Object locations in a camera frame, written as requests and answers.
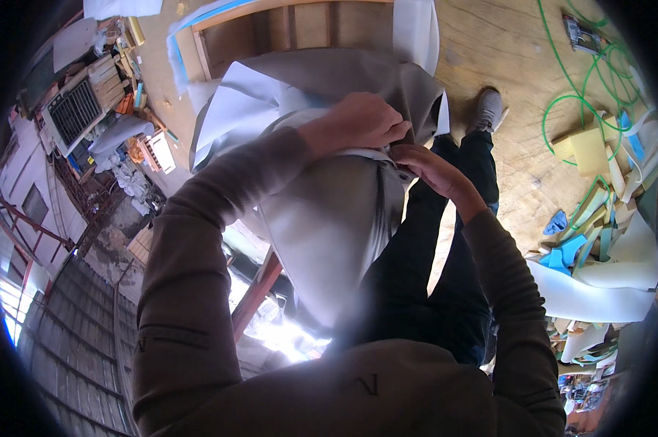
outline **hand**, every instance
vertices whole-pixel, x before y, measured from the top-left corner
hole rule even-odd
[[[392,160],[405,166],[426,185],[455,203],[463,223],[487,209],[472,182],[456,167],[426,147],[399,144],[392,147]]]
[[[369,92],[346,96],[321,118],[298,127],[316,158],[349,148],[379,149],[401,140],[412,127],[382,97]]]

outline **gray sneaker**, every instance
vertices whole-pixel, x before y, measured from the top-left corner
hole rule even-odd
[[[496,130],[502,117],[502,96],[497,90],[487,88],[479,97],[477,111],[473,123],[467,128],[466,134],[474,131],[487,131],[490,134]]]

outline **leg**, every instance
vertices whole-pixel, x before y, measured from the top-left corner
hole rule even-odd
[[[457,146],[449,135],[436,138],[432,151],[451,163],[456,161]],[[363,285],[374,290],[380,302],[425,302],[426,284],[447,203],[448,199],[422,180],[409,190],[406,219],[363,279]]]
[[[457,145],[449,135],[436,138],[431,150],[456,161]],[[386,338],[436,343],[431,337],[438,316],[425,306],[426,284],[447,202],[421,180],[409,190],[406,219],[363,278],[368,298],[337,322],[329,353]]]
[[[494,214],[499,207],[491,134],[474,131],[463,139],[458,169],[472,181]],[[458,215],[450,252],[441,277],[429,297],[429,306],[441,316],[441,339],[460,363],[480,366],[491,331],[491,313],[479,285]]]

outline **wooden floor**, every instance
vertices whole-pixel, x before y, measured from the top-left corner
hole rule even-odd
[[[189,1],[185,13],[204,3]],[[592,59],[569,47],[561,20],[563,10],[570,12],[567,2],[542,3],[561,60],[572,81],[580,86]],[[602,16],[592,1],[573,0],[573,4],[589,19]],[[139,50],[150,99],[160,118],[181,137],[173,152],[177,165],[187,169],[195,120],[188,97],[179,100],[176,95],[164,42],[168,25],[181,18],[176,7],[176,0],[165,0],[160,15],[140,19],[147,42]],[[592,182],[591,178],[581,178],[576,167],[557,161],[542,140],[544,110],[554,98],[572,90],[547,40],[538,4],[533,0],[437,0],[436,9],[441,38],[436,78],[448,94],[453,135],[457,141],[463,137],[482,87],[498,88],[504,105],[510,108],[508,118],[493,136],[492,153],[501,192],[499,219],[521,252],[537,248],[550,217],[560,208],[571,214]],[[603,33],[609,38],[615,35],[611,26],[604,27]],[[605,66],[602,73],[607,74]],[[616,111],[615,102],[596,75],[587,86],[587,99],[598,109]],[[548,118],[548,137],[556,138],[579,125],[578,103],[561,103]],[[454,210],[448,206],[441,223],[434,279],[447,255],[453,223]]]

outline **man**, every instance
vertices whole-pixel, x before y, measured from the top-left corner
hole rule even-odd
[[[351,94],[323,118],[238,147],[189,180],[155,220],[138,308],[133,415],[142,435],[563,434],[542,299],[492,213],[491,132],[501,107],[498,92],[483,93],[460,149],[446,136],[432,151],[393,147],[394,161],[421,180],[406,220],[366,274],[364,317],[346,320],[321,359],[246,381],[230,322],[223,228],[310,162],[399,141],[410,124],[382,98]],[[427,298],[448,199],[456,233]],[[493,384],[476,367],[489,307],[498,325]]]

